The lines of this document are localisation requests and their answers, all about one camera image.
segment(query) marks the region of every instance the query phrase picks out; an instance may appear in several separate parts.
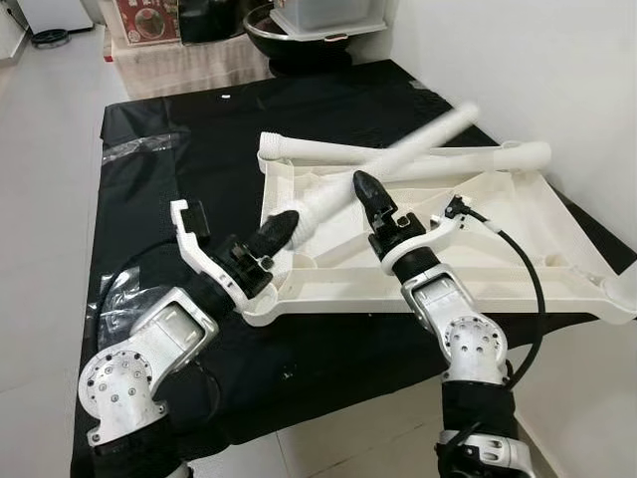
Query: white appliance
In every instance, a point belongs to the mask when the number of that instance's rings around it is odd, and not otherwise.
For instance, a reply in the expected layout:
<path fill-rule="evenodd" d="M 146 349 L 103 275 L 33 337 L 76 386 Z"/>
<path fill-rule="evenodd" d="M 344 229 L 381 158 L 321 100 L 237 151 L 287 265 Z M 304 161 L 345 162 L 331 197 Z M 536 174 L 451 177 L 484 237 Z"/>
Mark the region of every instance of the white appliance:
<path fill-rule="evenodd" d="M 93 20 L 80 0 L 19 0 L 33 33 L 63 28 L 83 30 L 93 27 Z"/>

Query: plastic storage box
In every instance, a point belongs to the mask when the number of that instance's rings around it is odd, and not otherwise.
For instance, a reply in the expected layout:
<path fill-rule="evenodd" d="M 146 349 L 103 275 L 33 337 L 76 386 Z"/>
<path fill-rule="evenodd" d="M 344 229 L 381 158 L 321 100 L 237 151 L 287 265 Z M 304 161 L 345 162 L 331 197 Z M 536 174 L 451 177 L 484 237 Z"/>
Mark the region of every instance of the plastic storage box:
<path fill-rule="evenodd" d="M 384 14 L 385 0 L 276 0 L 271 16 L 303 41 L 383 30 Z"/>

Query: black plastic sheet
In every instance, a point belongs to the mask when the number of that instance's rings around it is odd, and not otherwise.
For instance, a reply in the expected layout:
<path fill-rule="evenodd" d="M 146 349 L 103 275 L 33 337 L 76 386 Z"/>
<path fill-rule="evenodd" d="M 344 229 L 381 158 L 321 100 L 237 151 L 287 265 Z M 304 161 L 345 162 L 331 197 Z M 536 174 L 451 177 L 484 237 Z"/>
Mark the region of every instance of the black plastic sheet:
<path fill-rule="evenodd" d="M 214 236 L 211 248 L 230 233 L 249 237 L 259 226 L 263 198 L 256 159 L 261 131 L 386 147 L 450 108 L 412 82 L 393 63 L 380 62 L 339 74 L 108 107 L 106 155 L 140 138 L 175 140 L 170 147 L 134 147 L 104 163 L 88 302 L 96 300 L 102 275 L 174 234 L 171 200 L 202 201 Z M 448 143 L 494 144 L 475 127 Z M 634 261 L 635 254 L 599 224 L 587 221 L 585 228 L 615 270 Z M 191 274 L 175 250 L 152 254 L 139 266 L 142 288 L 179 285 Z M 534 314 L 492 317 L 511 347 L 531 340 Z M 595 319 L 551 315 L 547 332 Z M 283 316 L 262 329 L 237 315 L 218 322 L 221 333 L 201 360 L 215 374 L 221 396 L 195 368 L 170 377 L 159 391 L 169 400 L 186 459 L 390 393 L 445 367 L 435 339 L 410 314 Z M 89 358 L 84 347 L 82 364 Z M 77 405 L 72 476 L 91 476 L 86 432 L 95 424 Z"/>

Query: black bowl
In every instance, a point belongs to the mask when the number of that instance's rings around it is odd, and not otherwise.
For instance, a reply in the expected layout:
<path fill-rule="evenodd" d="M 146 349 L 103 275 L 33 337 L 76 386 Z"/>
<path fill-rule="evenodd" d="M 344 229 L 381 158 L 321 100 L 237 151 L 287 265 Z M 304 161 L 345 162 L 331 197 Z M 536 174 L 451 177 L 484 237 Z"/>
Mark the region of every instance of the black bowl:
<path fill-rule="evenodd" d="M 255 8 L 243 20 L 244 29 L 252 43 L 273 61 L 271 69 L 276 69 L 278 73 L 284 70 L 286 74 L 292 71 L 315 73 L 333 71 L 351 64 L 351 58 L 345 51 L 349 45 L 348 37 L 330 41 L 293 40 L 270 18 L 273 8 L 272 4 Z"/>

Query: clear plastic wrap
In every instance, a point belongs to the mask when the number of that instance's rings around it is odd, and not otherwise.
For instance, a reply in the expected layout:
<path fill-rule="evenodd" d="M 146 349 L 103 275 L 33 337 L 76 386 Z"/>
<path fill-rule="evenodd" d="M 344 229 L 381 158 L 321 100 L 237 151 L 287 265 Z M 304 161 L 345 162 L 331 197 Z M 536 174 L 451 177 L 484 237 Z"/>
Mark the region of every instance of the clear plastic wrap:
<path fill-rule="evenodd" d="M 104 151 L 102 155 L 102 166 L 138 151 L 155 152 L 172 149 L 179 143 L 180 138 L 180 133 L 168 132 L 166 134 L 158 134 L 157 136 L 139 137 L 123 144 L 118 144 Z"/>
<path fill-rule="evenodd" d="M 102 276 L 101 290 L 109 279 L 110 275 Z M 108 292 L 98 319 L 99 350 L 126 340 L 137 319 L 168 290 L 166 286 L 140 289 L 139 267 L 123 271 Z M 96 303 L 87 305 L 88 320 L 94 316 L 96 308 Z"/>

